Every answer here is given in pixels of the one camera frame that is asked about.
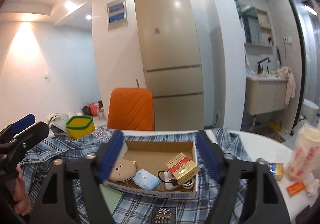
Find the person's left hand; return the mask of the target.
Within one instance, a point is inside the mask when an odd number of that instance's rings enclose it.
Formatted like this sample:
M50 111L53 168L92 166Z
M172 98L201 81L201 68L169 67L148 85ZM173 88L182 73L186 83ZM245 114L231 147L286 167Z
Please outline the person's left hand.
M25 181L23 180L23 171L20 166L17 166L18 177L16 178L15 192L13 199L16 202L14 210L17 214L23 216L27 215L31 211L31 204L28 193L25 189Z

